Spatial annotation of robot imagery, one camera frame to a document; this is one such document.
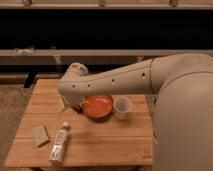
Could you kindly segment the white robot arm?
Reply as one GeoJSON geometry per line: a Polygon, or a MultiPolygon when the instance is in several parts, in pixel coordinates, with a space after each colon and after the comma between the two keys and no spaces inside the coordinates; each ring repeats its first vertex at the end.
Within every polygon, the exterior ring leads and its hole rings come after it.
{"type": "Polygon", "coordinates": [[[213,171],[213,56],[169,55],[92,75],[73,63],[58,91],[72,105],[90,95],[155,94],[152,171],[213,171]]]}

